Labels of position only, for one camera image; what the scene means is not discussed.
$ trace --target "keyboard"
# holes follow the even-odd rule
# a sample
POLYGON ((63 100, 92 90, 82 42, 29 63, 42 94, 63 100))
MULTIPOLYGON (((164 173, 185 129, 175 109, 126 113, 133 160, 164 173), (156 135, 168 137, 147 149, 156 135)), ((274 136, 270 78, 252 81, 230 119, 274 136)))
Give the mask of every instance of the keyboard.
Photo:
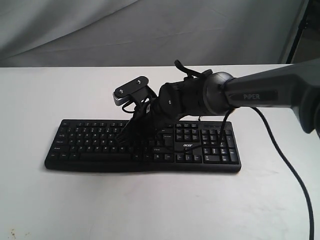
POLYGON ((127 120, 64 119, 45 158, 47 169, 72 172, 228 172, 241 169, 233 127, 226 122, 178 121, 156 136, 118 145, 127 120), (202 146, 188 152, 197 145, 202 146))

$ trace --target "table surface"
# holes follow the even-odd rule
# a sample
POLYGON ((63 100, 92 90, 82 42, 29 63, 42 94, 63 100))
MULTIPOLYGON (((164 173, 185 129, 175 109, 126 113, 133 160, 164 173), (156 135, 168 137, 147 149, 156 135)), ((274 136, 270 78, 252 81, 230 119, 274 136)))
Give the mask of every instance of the table surface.
MULTIPOLYGON (((194 69, 240 77, 280 66, 194 69)), ((61 120, 129 119, 112 92, 138 76, 147 76, 157 92, 184 74, 174 67, 0 68, 1 240, 308 239, 303 192, 250 108, 229 118, 242 162, 237 174, 46 170, 61 120)), ((319 139, 302 131, 290 109, 261 110, 307 186, 318 239, 319 139)))

